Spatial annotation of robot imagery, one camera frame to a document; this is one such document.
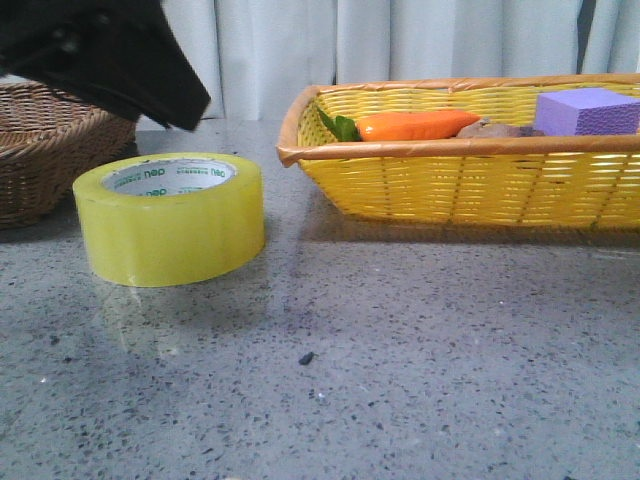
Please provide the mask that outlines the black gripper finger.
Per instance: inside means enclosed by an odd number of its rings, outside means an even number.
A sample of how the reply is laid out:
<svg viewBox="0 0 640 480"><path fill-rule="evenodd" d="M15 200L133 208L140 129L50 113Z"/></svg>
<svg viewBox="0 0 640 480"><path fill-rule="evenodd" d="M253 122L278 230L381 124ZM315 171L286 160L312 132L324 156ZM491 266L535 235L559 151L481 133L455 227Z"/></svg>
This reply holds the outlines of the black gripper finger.
<svg viewBox="0 0 640 480"><path fill-rule="evenodd" d="M159 1L4 1L1 73L187 131L211 101Z"/></svg>

